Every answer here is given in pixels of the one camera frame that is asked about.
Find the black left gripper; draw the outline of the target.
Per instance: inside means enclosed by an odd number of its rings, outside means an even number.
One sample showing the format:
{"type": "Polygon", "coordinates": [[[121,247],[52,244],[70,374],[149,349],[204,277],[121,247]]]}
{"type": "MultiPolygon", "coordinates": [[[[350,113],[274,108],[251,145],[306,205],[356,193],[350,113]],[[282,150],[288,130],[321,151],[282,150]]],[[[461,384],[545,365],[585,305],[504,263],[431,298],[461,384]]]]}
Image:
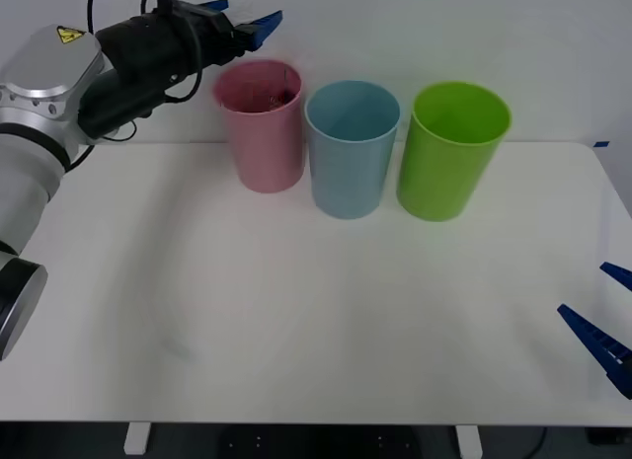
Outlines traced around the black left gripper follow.
{"type": "Polygon", "coordinates": [[[250,23],[233,26],[224,11],[227,0],[213,0],[198,4],[182,3],[179,14],[188,19],[196,32],[203,68],[223,66],[244,52],[255,52],[277,29],[283,19],[278,10],[250,23]]]}

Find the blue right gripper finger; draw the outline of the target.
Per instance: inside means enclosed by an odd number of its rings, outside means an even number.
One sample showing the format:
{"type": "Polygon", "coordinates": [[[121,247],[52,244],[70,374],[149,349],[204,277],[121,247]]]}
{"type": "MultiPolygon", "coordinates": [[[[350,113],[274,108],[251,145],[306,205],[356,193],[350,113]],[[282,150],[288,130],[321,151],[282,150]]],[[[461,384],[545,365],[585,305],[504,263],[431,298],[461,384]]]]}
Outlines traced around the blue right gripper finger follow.
{"type": "Polygon", "coordinates": [[[612,263],[604,262],[599,269],[615,279],[627,289],[632,289],[632,271],[612,263]]]}
{"type": "Polygon", "coordinates": [[[631,349],[608,335],[566,304],[557,308],[568,327],[604,370],[613,386],[631,398],[631,349]]]}

